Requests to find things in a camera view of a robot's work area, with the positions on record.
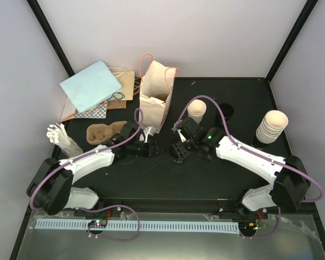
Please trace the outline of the black paper coffee cup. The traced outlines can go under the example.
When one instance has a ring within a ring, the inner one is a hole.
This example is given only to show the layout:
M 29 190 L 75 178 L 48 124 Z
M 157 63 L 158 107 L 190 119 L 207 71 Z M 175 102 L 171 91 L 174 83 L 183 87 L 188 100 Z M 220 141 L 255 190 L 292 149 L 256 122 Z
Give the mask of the black paper coffee cup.
M 187 151 L 183 147 L 179 148 L 177 146 L 171 146 L 170 155 L 173 162 L 182 164 L 187 156 Z

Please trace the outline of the cream bear paper bag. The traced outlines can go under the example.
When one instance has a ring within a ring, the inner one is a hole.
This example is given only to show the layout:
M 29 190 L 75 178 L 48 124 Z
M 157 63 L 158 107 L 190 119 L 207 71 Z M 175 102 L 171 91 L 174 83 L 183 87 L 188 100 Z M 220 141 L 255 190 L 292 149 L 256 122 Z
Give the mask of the cream bear paper bag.
M 143 74 L 141 64 L 145 57 L 151 58 L 146 72 Z M 165 123 L 171 104 L 173 86 L 178 67 L 166 67 L 157 62 L 152 54 L 142 55 L 139 61 L 140 90 L 139 102 L 143 112 L 143 125 L 152 126 L 159 133 Z

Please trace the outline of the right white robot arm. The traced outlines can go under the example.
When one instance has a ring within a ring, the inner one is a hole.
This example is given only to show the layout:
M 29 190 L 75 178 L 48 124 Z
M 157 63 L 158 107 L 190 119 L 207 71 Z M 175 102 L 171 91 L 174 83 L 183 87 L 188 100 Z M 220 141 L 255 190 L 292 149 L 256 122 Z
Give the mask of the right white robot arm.
M 310 188 L 311 182 L 297 173 L 306 169 L 296 156 L 284 158 L 265 153 L 228 136 L 224 129 L 212 127 L 206 131 L 192 118 L 179 121 L 172 130 L 177 141 L 170 151 L 177 162 L 197 152 L 206 161 L 217 157 L 235 163 L 267 182 L 265 186 L 249 189 L 237 202 L 235 210 L 241 218 L 273 206 L 296 212 Z

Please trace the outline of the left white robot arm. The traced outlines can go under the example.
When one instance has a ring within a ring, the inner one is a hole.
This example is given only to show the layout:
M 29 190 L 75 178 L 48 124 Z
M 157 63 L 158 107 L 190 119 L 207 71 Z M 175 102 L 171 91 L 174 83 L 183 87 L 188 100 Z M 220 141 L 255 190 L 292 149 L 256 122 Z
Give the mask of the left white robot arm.
M 112 135 L 89 152 L 69 159 L 46 159 L 27 188 L 31 209 L 43 210 L 48 215 L 64 209 L 84 209 L 93 216 L 102 215 L 106 204 L 100 199 L 100 192 L 90 187 L 75 187 L 74 184 L 128 155 L 143 158 L 161 155 L 164 150 L 151 138 L 155 133 L 153 126 L 141 128 L 127 122 L 120 133 Z

